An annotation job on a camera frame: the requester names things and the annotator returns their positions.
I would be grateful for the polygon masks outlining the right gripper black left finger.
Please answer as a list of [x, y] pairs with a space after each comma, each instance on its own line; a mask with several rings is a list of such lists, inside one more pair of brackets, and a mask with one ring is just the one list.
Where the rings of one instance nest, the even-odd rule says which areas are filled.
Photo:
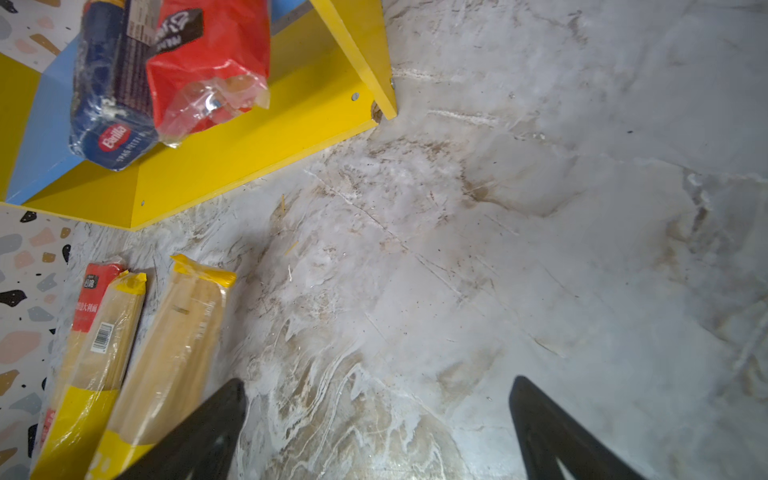
[[247, 414], [244, 382], [227, 381], [121, 479], [225, 479]]

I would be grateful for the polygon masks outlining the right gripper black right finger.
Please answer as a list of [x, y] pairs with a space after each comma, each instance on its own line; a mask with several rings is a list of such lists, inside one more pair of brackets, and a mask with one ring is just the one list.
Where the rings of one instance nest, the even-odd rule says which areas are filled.
[[643, 479], [527, 377], [515, 378], [508, 404], [529, 479]]

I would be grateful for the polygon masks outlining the yellow Statime spaghetti bag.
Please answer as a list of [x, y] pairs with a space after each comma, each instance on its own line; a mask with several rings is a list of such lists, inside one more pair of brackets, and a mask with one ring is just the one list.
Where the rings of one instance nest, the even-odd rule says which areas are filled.
[[172, 257], [163, 300], [126, 376], [87, 479], [114, 479], [203, 401], [237, 275], [185, 255]]

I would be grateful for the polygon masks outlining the clear yellow spaghetti bag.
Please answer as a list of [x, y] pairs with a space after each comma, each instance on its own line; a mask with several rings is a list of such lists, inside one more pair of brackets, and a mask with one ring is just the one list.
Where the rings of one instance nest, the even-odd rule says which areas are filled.
[[146, 284], [145, 273], [125, 270], [108, 285], [33, 479], [86, 477], [120, 394]]

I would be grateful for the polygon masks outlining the red top spaghetti bag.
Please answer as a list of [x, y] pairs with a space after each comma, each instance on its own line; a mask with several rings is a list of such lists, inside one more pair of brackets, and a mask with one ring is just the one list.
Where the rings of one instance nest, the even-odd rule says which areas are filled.
[[127, 268], [120, 257], [113, 257], [107, 262], [89, 263], [86, 267], [74, 308], [71, 326], [65, 331], [66, 343], [61, 365], [54, 377], [54, 390], [45, 412], [38, 450], [33, 460], [33, 469], [42, 457], [47, 439], [54, 425], [58, 411], [71, 383], [71, 377], [77, 366], [79, 356], [84, 349], [87, 335], [91, 330], [108, 285]]

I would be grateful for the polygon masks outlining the red spaghetti bag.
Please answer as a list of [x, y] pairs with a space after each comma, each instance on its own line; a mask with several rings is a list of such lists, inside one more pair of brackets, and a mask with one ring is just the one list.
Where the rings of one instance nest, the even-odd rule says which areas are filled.
[[54, 425], [58, 411], [71, 383], [71, 377], [77, 366], [79, 356], [84, 349], [87, 335], [91, 330], [108, 285], [127, 268], [120, 257], [113, 257], [107, 262], [89, 263], [86, 267], [74, 308], [71, 326], [65, 331], [66, 343], [61, 365], [54, 377], [54, 390], [45, 412], [38, 450], [33, 460], [33, 469], [42, 457], [47, 439]]
[[146, 71], [160, 141], [270, 105], [270, 5], [258, 0], [163, 1]]

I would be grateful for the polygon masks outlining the blue Barilla spaghetti box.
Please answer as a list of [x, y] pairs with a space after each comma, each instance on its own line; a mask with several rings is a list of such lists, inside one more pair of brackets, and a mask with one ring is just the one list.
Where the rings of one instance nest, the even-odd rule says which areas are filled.
[[85, 3], [74, 66], [72, 153], [121, 171], [158, 143], [146, 62], [158, 1]]

